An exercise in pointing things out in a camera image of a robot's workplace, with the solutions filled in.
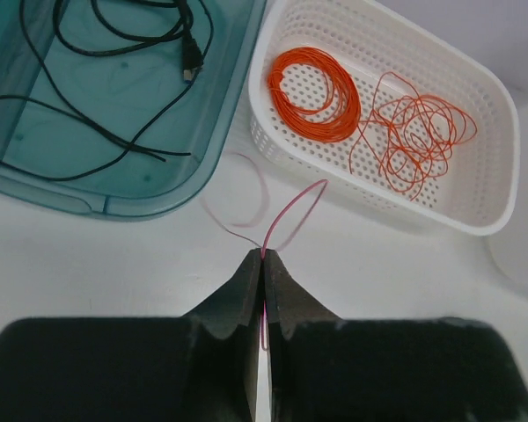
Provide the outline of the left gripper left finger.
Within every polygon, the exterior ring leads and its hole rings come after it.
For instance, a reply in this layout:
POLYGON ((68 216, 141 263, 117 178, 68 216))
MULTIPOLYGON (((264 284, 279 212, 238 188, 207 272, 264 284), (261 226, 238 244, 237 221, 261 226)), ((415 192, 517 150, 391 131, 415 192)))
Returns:
POLYGON ((228 281, 185 315, 196 328, 183 399, 185 421, 255 420, 260 269, 260 251, 252 249, 228 281))

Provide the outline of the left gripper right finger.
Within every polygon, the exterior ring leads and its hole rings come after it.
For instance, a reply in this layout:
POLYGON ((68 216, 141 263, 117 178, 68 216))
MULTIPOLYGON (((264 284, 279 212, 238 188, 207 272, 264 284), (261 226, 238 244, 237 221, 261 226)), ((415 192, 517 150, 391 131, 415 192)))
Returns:
POLYGON ((265 251, 262 286, 271 419, 295 421, 296 389, 303 382, 298 370, 304 367, 305 341, 341 318, 292 277, 277 251, 265 251))

